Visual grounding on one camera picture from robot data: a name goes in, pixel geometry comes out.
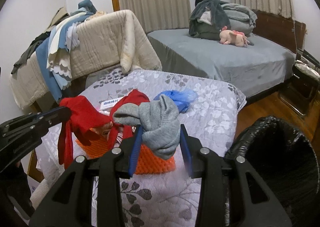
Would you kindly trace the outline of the red cloth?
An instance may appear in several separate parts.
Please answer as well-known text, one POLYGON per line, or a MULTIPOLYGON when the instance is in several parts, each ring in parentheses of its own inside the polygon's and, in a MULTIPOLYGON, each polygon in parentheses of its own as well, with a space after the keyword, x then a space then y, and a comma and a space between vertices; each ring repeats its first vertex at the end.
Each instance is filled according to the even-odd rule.
POLYGON ((132 137, 132 127, 114 122, 113 114, 124 104, 139 105, 149 101, 147 95, 134 89, 112 107, 109 115, 105 115, 84 96, 61 100, 60 106, 69 108, 71 117, 61 126, 57 144, 59 164, 68 168, 74 160, 72 136, 89 158, 98 158, 110 151, 119 133, 123 134, 123 139, 132 137))

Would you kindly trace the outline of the white medicine box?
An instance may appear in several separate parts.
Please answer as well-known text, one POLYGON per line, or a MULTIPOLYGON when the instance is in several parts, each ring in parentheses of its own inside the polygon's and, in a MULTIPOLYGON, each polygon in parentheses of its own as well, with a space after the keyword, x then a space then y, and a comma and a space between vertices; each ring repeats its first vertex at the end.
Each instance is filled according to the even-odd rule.
POLYGON ((99 112, 110 112, 111 109, 123 99, 123 97, 118 97, 110 100, 105 100, 100 103, 99 112))

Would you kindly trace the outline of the orange foam net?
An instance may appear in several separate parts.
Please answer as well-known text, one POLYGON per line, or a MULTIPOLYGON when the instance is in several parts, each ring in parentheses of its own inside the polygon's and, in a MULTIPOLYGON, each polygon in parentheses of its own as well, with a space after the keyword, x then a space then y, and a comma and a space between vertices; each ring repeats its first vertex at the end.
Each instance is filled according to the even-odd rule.
MULTIPOLYGON (((78 139, 76 143, 84 150, 90 159, 98 158, 110 151, 112 148, 108 147, 111 140, 111 129, 91 128, 91 131, 100 136, 99 140, 91 141, 90 145, 83 145, 78 139)), ((161 159, 155 156, 152 151, 142 144, 140 148, 139 158, 135 174, 158 174, 167 173, 176 169, 174 157, 168 160, 161 159)))

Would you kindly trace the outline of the grey knotted sock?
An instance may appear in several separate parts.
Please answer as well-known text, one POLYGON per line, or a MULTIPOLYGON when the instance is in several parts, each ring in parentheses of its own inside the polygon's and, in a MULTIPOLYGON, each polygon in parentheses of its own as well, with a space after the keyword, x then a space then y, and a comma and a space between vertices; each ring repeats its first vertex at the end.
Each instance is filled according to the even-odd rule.
POLYGON ((174 101, 161 94, 158 100, 140 105, 126 103, 113 114, 114 122, 143 128, 142 143, 164 160, 170 159, 180 142, 179 110, 174 101))

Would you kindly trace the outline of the blue plastic bag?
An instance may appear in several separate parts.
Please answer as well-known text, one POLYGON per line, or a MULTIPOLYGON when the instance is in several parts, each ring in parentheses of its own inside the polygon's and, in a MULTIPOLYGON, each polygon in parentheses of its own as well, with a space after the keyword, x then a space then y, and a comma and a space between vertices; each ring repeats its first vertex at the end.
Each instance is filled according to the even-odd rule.
POLYGON ((159 100, 160 95, 162 94, 168 96, 174 101, 179 113, 186 113, 191 104, 198 98, 198 94, 195 91, 191 89, 185 89, 183 91, 166 90, 160 92, 153 100, 159 100))

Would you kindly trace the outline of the black trash bin bag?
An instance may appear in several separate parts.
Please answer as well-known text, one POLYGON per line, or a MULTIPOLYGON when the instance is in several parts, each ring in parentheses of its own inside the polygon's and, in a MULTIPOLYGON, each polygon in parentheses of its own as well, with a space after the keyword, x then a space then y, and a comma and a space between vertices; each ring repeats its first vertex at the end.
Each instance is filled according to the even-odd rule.
POLYGON ((319 226, 319 164, 308 138, 274 116, 236 137, 225 158, 243 156, 276 195, 293 226, 319 226))

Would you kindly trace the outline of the blue white scalloped blanket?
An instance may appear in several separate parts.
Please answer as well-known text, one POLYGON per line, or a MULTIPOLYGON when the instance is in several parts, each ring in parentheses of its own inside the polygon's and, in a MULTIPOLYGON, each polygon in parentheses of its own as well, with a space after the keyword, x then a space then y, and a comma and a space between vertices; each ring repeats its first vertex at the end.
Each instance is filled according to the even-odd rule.
POLYGON ((77 26, 93 13, 76 11, 53 26, 49 37, 36 49, 40 71, 53 98, 62 98, 63 90, 71 85, 71 50, 80 45, 77 26))

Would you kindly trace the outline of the grey floral quilt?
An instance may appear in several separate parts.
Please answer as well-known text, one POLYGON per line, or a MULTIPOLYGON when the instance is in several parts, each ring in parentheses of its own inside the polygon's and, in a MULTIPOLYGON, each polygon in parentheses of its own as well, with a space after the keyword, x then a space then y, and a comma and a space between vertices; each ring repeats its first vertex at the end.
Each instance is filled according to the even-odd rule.
MULTIPOLYGON (((182 74, 135 70, 123 74, 115 68, 103 73, 82 93, 98 109, 100 103, 127 96, 132 90, 153 100, 166 90, 191 89, 198 98, 179 121, 187 133, 202 145, 224 156, 231 147, 239 111, 246 104, 244 94, 223 81, 182 74)), ((53 126, 36 149, 44 178, 53 185, 64 171, 59 164, 57 144, 61 125, 53 126)), ((74 158, 88 155, 73 139, 74 158)), ((184 167, 180 150, 174 154, 176 169, 167 173, 134 174, 120 180, 120 193, 126 226, 194 226, 199 204, 201 180, 191 179, 184 167)))

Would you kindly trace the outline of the beige quilt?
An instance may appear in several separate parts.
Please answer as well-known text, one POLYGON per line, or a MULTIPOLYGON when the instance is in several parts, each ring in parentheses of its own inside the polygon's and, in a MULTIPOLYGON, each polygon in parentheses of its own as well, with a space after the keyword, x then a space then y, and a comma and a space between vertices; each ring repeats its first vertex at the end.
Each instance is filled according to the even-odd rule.
MULTIPOLYGON (((162 70, 162 64, 140 22, 130 10, 112 12, 77 27, 80 45, 71 50, 72 79, 120 64, 122 72, 136 68, 162 70)), ((17 106, 26 109, 49 89, 42 76, 36 54, 10 78, 17 106)))

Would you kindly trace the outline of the black metal chair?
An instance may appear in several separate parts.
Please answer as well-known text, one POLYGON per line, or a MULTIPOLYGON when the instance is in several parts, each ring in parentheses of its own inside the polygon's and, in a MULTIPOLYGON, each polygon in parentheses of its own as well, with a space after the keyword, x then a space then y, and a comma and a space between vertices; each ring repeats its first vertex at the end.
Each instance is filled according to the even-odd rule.
POLYGON ((307 50, 298 49, 292 77, 279 93, 279 99, 296 114, 308 114, 319 91, 319 61, 307 50))

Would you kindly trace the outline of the grey bed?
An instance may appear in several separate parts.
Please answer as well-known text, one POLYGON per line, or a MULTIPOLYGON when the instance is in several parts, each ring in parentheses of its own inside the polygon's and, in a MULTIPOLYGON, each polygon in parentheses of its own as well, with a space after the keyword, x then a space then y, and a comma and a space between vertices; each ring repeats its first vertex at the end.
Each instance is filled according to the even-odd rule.
POLYGON ((225 81, 247 98, 289 79, 296 59, 292 51, 257 35, 243 48, 193 38, 187 29, 150 32, 148 39, 163 71, 225 81))

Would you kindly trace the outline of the pink plush toy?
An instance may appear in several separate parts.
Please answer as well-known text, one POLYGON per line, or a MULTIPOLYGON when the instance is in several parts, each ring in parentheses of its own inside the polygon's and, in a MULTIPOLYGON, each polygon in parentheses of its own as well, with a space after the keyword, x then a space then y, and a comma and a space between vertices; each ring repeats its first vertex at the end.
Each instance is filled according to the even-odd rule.
POLYGON ((238 32, 235 30, 229 30, 227 26, 221 29, 219 34, 220 44, 223 45, 235 45, 237 47, 243 48, 249 46, 250 41, 247 39, 243 32, 238 32))

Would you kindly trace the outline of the dark wooden headboard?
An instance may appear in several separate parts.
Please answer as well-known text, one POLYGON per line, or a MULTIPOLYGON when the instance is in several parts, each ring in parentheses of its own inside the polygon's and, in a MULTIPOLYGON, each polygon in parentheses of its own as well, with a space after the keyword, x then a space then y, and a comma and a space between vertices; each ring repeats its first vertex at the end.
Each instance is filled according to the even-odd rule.
POLYGON ((306 24, 292 18, 284 18, 280 15, 255 11, 257 15, 255 35, 275 42, 293 53, 297 49, 304 49, 306 24))

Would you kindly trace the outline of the folded grey blankets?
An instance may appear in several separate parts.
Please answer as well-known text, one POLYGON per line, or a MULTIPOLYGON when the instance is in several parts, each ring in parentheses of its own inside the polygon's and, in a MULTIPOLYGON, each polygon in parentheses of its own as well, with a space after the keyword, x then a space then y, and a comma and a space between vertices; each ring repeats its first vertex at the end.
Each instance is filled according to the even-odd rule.
POLYGON ((245 35, 252 33, 258 18, 255 12, 249 7, 235 3, 222 4, 221 6, 229 18, 231 30, 242 32, 245 35))

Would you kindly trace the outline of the dark green fleece blanket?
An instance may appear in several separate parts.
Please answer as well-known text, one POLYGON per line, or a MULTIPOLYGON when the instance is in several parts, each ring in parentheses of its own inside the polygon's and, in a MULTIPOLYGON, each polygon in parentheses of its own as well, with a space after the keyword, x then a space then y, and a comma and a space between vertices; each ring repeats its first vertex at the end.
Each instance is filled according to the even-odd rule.
POLYGON ((213 41, 220 40, 220 32, 231 23, 221 0, 203 0, 198 3, 189 18, 189 36, 213 41))

